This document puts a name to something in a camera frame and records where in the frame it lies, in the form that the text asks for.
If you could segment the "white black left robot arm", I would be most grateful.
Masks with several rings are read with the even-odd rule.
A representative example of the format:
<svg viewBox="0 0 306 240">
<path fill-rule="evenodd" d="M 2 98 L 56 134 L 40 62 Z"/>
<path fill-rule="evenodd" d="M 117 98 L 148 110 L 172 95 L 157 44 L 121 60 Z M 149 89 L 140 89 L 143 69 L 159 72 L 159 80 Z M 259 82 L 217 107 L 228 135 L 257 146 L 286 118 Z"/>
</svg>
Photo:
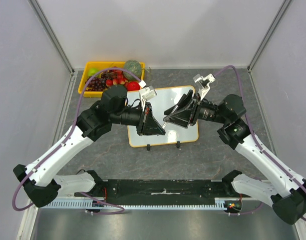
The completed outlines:
<svg viewBox="0 0 306 240">
<path fill-rule="evenodd" d="M 80 151 L 111 131 L 113 124 L 135 126 L 138 135 L 164 135 L 165 130 L 153 116 L 149 100 L 157 95 L 152 86 L 139 91 L 138 106 L 127 105 L 127 89 L 111 86 L 100 100 L 84 110 L 65 135 L 45 154 L 28 165 L 17 165 L 13 172 L 33 205 L 40 208 L 57 196 L 88 193 L 99 196 L 104 181 L 93 170 L 75 175 L 58 172 Z"/>
</svg>

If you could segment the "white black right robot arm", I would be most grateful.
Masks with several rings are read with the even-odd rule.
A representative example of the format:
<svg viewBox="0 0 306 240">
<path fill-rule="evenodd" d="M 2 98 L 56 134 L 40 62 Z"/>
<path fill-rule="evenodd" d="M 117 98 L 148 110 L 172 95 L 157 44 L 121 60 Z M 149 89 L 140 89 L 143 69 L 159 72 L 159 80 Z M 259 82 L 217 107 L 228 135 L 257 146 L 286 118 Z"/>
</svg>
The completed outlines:
<svg viewBox="0 0 306 240">
<path fill-rule="evenodd" d="M 306 179 L 260 141 L 243 121 L 245 113 L 242 97 L 236 94 L 227 95 L 216 105 L 189 91 L 164 111 L 163 120 L 183 128 L 193 126 L 197 120 L 222 124 L 217 131 L 222 142 L 248 159 L 269 180 L 264 183 L 234 170 L 223 179 L 223 194 L 233 197 L 239 193 L 255 198 L 272 207 L 285 223 L 293 225 L 306 214 Z"/>
</svg>

